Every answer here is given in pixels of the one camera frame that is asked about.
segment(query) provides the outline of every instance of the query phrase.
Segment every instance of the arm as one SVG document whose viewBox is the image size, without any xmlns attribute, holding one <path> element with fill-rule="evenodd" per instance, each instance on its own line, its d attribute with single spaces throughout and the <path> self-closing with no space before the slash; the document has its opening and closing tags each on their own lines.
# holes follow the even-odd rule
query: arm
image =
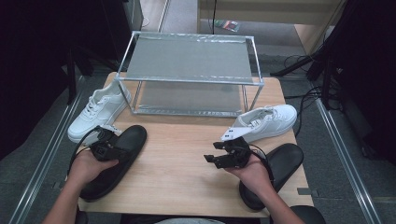
<svg viewBox="0 0 396 224">
<path fill-rule="evenodd" d="M 98 161 L 90 150 L 79 153 L 73 161 L 61 194 L 50 209 L 43 224 L 74 223 L 81 190 L 102 171 L 117 163 L 118 161 Z"/>
<path fill-rule="evenodd" d="M 256 156 L 250 156 L 245 168 L 225 170 L 239 177 L 244 185 L 260 198 L 276 224 L 303 223 L 276 193 L 267 170 Z"/>
</svg>

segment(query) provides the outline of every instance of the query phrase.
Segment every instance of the shoe sole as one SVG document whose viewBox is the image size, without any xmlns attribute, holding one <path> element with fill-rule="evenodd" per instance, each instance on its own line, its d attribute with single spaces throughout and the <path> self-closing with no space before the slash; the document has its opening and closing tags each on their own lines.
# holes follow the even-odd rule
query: shoe sole
<svg viewBox="0 0 396 224">
<path fill-rule="evenodd" d="M 274 190 L 279 192 L 304 160 L 303 151 L 292 143 L 284 144 L 267 154 L 268 164 L 274 175 Z M 242 182 L 239 183 L 242 201 L 252 210 L 260 211 L 265 205 Z"/>
<path fill-rule="evenodd" d="M 115 147 L 131 152 L 124 162 L 104 170 L 81 191 L 79 197 L 87 202 L 96 201 L 113 190 L 131 168 L 147 140 L 147 131 L 140 125 L 129 127 L 120 135 Z"/>
<path fill-rule="evenodd" d="M 131 102 L 132 100 L 132 95 L 131 93 L 128 91 L 128 94 L 126 96 L 127 100 L 128 100 L 128 104 Z M 104 125 L 111 125 L 114 123 L 114 120 L 116 120 L 116 118 L 119 116 L 119 114 L 125 109 L 125 107 L 127 106 L 127 104 L 125 103 L 125 101 L 122 101 L 122 104 L 116 109 L 116 111 L 114 111 L 114 113 L 111 115 L 110 119 L 104 123 Z M 70 135 L 67 135 L 70 139 L 70 141 L 74 142 L 74 143 L 79 143 L 79 141 L 81 141 L 81 138 L 85 135 L 85 133 L 80 137 L 80 138 L 73 138 L 70 137 Z"/>
</svg>

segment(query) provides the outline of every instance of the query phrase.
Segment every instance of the black slipper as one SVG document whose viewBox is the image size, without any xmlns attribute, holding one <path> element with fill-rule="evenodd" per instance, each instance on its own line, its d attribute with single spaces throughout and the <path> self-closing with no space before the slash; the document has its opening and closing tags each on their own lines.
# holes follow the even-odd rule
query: black slipper
<svg viewBox="0 0 396 224">
<path fill-rule="evenodd" d="M 79 197 L 86 201 L 102 198 L 113 190 L 122 180 L 125 173 L 134 163 L 147 139 L 146 129 L 140 125 L 134 125 L 126 129 L 115 143 L 114 147 L 129 152 L 126 160 L 104 170 L 92 182 L 81 191 Z"/>
<path fill-rule="evenodd" d="M 268 165 L 274 176 L 274 189 L 279 192 L 286 181 L 294 174 L 304 159 L 303 151 L 292 143 L 284 144 L 267 154 Z M 239 183 L 239 194 L 244 203 L 253 210 L 262 210 L 265 205 L 256 194 L 242 182 Z"/>
</svg>

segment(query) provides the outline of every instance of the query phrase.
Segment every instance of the floor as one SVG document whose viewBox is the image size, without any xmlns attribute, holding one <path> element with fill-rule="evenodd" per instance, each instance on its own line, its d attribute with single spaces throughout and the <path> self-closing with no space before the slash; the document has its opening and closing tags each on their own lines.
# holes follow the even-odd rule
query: floor
<svg viewBox="0 0 396 224">
<path fill-rule="evenodd" d="M 141 4 L 143 31 L 196 32 L 195 0 L 141 0 Z M 201 33 L 209 34 L 207 21 L 201 21 L 201 27 Z M 218 28 L 215 32 L 254 35 L 265 76 L 304 55 L 290 24 L 241 22 L 237 33 Z M 303 67 L 279 79 L 285 96 L 304 95 L 320 85 L 320 79 L 308 81 L 305 70 Z M 95 64 L 92 77 L 82 77 L 78 72 L 77 100 L 67 105 L 67 91 L 62 94 L 23 146 L 0 161 L 0 222 L 39 223 L 47 214 L 59 194 L 57 184 L 63 181 L 70 153 L 76 146 L 67 139 L 65 127 L 79 114 L 92 92 L 103 87 L 109 72 L 99 63 Z M 300 108 L 301 98 L 290 97 L 286 101 Z M 304 104 L 301 125 L 296 139 L 304 150 L 305 174 L 314 205 L 326 221 L 396 223 L 396 167 L 384 160 L 364 158 L 346 116 L 337 110 L 327 111 L 320 100 L 311 98 Z M 89 217 L 90 223 L 120 221 L 120 214 L 89 213 Z"/>
</svg>

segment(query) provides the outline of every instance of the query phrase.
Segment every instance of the wooden table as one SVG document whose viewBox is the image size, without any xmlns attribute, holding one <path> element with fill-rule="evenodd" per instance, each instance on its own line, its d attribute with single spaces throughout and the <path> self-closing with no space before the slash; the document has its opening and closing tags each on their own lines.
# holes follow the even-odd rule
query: wooden table
<svg viewBox="0 0 396 224">
<path fill-rule="evenodd" d="M 115 73 L 107 78 L 105 86 Z M 279 81 L 269 77 L 256 104 L 285 104 Z M 131 92 L 136 82 L 124 82 Z M 247 87 L 247 97 L 257 89 Z M 234 119 L 132 115 L 125 109 L 114 125 L 125 130 L 139 124 L 147 129 L 148 140 L 121 182 L 107 196 L 94 203 L 79 200 L 87 212 L 191 215 L 214 217 L 268 217 L 264 209 L 251 211 L 238 192 L 239 179 L 205 161 L 205 154 L 224 155 L 214 149 Z M 296 143 L 293 131 L 254 142 L 265 152 L 284 143 Z M 299 195 L 297 188 L 308 188 L 304 168 L 300 168 L 279 192 L 290 206 L 313 205 L 310 195 Z"/>
<path fill-rule="evenodd" d="M 342 12 L 345 0 L 218 0 L 216 20 L 291 23 L 306 54 L 322 43 L 330 25 Z M 198 33 L 201 19 L 212 19 L 214 0 L 198 0 Z"/>
</svg>

